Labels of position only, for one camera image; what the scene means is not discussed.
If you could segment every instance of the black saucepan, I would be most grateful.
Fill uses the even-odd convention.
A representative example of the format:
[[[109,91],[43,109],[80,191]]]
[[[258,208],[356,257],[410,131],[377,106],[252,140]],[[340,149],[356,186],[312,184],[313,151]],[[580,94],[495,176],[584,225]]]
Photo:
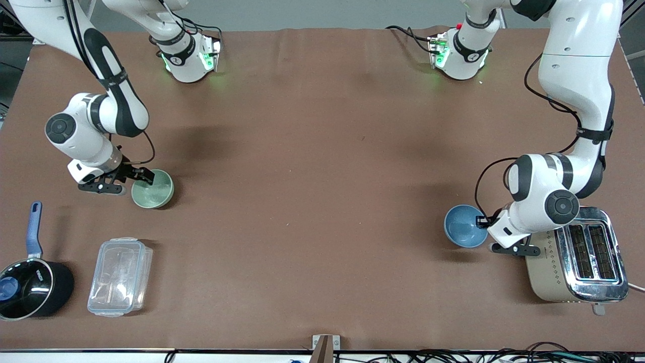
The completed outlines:
[[[0,319],[14,321],[30,316],[49,316],[60,309],[74,290],[67,266],[41,259],[38,241],[43,204],[34,202],[27,226],[27,258],[0,274]]]

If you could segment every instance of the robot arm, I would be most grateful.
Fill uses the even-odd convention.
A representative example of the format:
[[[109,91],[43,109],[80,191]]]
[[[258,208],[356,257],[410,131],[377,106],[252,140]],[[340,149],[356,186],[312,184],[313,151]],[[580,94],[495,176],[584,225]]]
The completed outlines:
[[[161,50],[166,69],[176,80],[196,82],[215,70],[221,40],[189,33],[183,20],[172,14],[185,8],[188,0],[103,0],[103,3],[150,33]]]
[[[577,111],[580,127],[570,154],[526,154],[511,165],[507,181],[513,202],[488,227],[504,248],[531,233],[568,225],[578,213],[578,199],[589,196],[602,181],[613,128],[614,92],[607,69],[622,1],[513,0],[513,8],[549,12],[551,30],[539,82],[549,97]]]
[[[89,22],[76,0],[10,0],[16,15],[34,37],[86,63],[106,94],[76,94],[64,111],[53,115],[45,133],[53,146],[71,157],[74,180],[93,190],[93,181],[112,173],[117,180],[152,182],[147,169],[134,169],[104,133],[135,137],[148,126],[148,111],[135,93],[112,46]],[[118,194],[120,186],[102,192]]]
[[[461,0],[466,19],[460,28],[452,28],[431,40],[432,66],[454,79],[472,78],[484,66],[490,42],[501,26],[498,8],[510,8],[509,0]]]

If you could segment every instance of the green led light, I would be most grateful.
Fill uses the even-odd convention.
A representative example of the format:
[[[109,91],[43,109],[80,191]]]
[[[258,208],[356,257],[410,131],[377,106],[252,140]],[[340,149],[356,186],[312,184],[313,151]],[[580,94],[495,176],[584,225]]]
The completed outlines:
[[[202,63],[204,63],[204,68],[206,70],[213,69],[213,57],[210,54],[199,54],[202,58]]]

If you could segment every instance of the toaster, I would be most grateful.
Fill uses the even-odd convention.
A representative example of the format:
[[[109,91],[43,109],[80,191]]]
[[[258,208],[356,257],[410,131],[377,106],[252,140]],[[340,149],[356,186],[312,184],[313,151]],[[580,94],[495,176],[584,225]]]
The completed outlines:
[[[543,300],[587,302],[596,315],[601,304],[618,302],[629,286],[609,216],[596,207],[580,207],[567,226],[534,233],[530,244],[539,256],[527,256],[531,288]]]

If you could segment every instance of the metal bracket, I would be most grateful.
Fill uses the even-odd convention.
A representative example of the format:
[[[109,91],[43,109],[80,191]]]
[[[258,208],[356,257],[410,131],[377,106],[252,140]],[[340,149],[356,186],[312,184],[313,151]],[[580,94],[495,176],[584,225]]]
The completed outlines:
[[[329,334],[319,334],[319,335],[312,335],[312,349],[316,349],[316,345],[318,344],[318,341],[320,341],[320,338],[324,335],[328,335],[329,337],[332,338],[332,346],[334,350],[341,350],[341,336],[340,335],[329,335]]]
[[[333,351],[341,348],[340,335],[314,335],[312,336],[313,353],[309,363],[332,363]]]

